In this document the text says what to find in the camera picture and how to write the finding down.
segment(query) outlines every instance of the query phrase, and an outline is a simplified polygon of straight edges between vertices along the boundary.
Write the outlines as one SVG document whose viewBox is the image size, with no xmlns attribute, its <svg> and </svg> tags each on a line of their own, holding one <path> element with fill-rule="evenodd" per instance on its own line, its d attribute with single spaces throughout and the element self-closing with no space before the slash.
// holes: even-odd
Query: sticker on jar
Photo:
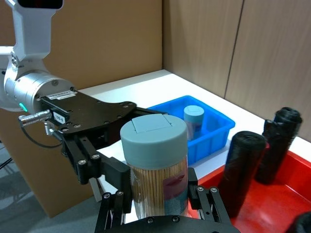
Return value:
<svg viewBox="0 0 311 233">
<path fill-rule="evenodd" d="M 163 180 L 165 215 L 180 215 L 188 205 L 188 176 L 184 169 L 176 176 Z"/>
</svg>

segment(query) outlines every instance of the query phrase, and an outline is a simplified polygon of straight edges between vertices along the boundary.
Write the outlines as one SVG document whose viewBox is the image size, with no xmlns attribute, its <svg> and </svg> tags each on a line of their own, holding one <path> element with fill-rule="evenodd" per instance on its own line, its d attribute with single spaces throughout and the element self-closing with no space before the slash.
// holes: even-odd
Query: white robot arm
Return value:
<svg viewBox="0 0 311 233">
<path fill-rule="evenodd" d="M 51 49 L 51 17 L 62 0 L 6 0 L 13 10 L 16 44 L 0 80 L 0 107 L 35 114 L 39 98 L 74 89 L 71 82 L 51 75 L 42 59 Z"/>
</svg>

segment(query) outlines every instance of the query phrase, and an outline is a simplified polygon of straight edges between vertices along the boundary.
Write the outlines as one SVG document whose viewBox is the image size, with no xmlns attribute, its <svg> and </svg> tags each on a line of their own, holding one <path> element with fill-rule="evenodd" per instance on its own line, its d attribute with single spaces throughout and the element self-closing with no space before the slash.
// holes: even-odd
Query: wooden panel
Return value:
<svg viewBox="0 0 311 233">
<path fill-rule="evenodd" d="M 311 141 L 311 1 L 245 0 L 226 99 L 272 119 L 283 106 Z"/>
<path fill-rule="evenodd" d="M 0 45 L 14 45 L 11 8 L 0 1 Z M 162 0 L 66 0 L 52 18 L 50 72 L 78 89 L 162 68 Z M 92 195 L 78 184 L 60 148 L 47 150 L 21 132 L 17 116 L 0 109 L 0 138 L 49 216 Z M 27 127 L 36 140 L 53 145 L 43 124 Z"/>
<path fill-rule="evenodd" d="M 164 0 L 164 68 L 223 97 L 242 0 Z"/>
</svg>

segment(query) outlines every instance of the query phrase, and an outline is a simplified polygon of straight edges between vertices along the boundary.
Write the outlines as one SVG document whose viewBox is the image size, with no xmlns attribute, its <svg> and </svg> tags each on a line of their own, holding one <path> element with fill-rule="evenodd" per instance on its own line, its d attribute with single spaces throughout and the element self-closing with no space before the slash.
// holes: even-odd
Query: green indicator light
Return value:
<svg viewBox="0 0 311 233">
<path fill-rule="evenodd" d="M 25 107 L 24 104 L 19 103 L 19 106 L 22 108 L 22 110 L 24 110 L 25 112 L 28 112 L 27 108 Z"/>
</svg>

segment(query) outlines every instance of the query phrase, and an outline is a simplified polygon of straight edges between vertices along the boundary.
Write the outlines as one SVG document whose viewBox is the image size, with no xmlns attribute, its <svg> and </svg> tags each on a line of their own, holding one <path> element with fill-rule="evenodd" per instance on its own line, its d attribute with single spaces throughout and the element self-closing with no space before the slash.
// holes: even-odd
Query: gray floor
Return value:
<svg viewBox="0 0 311 233">
<path fill-rule="evenodd" d="M 8 158 L 7 150 L 0 149 L 0 164 Z M 1 233 L 92 233 L 99 207 L 90 198 L 48 218 L 14 162 L 0 170 Z"/>
</svg>

